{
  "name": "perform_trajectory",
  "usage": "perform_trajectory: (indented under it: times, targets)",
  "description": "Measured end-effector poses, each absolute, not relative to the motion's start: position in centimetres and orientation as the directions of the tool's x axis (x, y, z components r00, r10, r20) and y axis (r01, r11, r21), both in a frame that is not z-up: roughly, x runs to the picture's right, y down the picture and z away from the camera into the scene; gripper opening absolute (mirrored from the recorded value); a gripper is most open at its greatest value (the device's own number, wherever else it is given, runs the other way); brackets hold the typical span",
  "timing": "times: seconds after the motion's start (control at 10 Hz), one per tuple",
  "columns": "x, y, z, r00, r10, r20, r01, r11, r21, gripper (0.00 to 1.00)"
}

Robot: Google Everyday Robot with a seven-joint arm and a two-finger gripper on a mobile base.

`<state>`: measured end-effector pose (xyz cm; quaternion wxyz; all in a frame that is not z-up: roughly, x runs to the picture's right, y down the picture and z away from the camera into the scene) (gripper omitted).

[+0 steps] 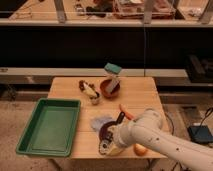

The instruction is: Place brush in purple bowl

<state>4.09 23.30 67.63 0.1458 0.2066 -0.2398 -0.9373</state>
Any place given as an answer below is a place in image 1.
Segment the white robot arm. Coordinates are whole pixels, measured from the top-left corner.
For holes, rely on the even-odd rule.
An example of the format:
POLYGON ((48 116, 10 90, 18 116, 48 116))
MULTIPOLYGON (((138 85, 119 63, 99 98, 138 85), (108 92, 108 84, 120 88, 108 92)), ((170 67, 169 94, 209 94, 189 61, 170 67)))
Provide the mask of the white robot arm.
POLYGON ((131 145, 140 144, 193 171, 213 171, 213 150, 164 132, 162 126, 161 114, 153 109, 146 109, 137 117, 121 111, 115 121, 101 127, 99 153, 113 156, 131 145))

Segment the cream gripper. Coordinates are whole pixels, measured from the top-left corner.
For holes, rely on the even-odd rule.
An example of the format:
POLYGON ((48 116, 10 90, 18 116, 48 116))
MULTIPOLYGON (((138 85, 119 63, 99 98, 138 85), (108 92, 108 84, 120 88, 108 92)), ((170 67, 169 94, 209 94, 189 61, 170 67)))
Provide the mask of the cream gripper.
POLYGON ((126 146, 118 141, 118 126, 104 125, 99 132, 98 151, 103 156, 117 156, 122 153, 126 146))

